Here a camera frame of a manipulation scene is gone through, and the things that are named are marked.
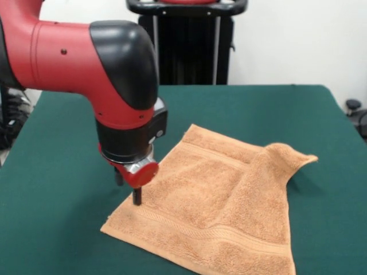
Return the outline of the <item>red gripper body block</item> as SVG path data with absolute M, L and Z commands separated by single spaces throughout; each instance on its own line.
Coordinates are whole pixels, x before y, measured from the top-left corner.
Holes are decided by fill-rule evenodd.
M 98 150 L 101 156 L 111 165 L 113 166 L 118 174 L 132 187 L 132 188 L 140 188 L 146 184 L 148 184 L 152 178 L 158 172 L 159 164 L 154 159 L 154 147 L 153 145 L 149 146 L 149 153 L 146 157 L 139 161 L 135 161 L 132 163 L 121 163 L 117 161 L 113 161 L 107 158 L 102 153 L 102 148 L 100 143 L 98 144 Z

